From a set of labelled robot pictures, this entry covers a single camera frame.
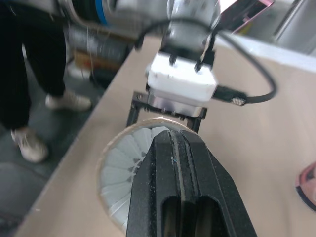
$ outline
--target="floor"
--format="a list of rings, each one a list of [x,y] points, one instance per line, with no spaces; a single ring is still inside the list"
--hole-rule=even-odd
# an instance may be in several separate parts
[[[47,109],[44,104],[45,93],[38,86],[28,65],[27,70],[32,100],[29,125],[47,143],[50,156],[40,164],[23,160],[10,133],[0,127],[0,237],[11,236],[92,112],[57,112]],[[102,89],[96,88],[88,80],[66,76],[65,84],[67,88],[89,96],[94,105],[103,94]]]

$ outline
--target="shoe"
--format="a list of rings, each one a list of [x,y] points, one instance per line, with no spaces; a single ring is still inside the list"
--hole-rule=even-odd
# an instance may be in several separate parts
[[[15,144],[20,148],[24,159],[32,163],[43,161],[48,155],[47,146],[29,128],[11,131]]]
[[[90,109],[92,105],[89,98],[76,95],[70,90],[66,90],[63,97],[47,95],[45,104],[52,110],[68,109],[72,111],[86,111]]]

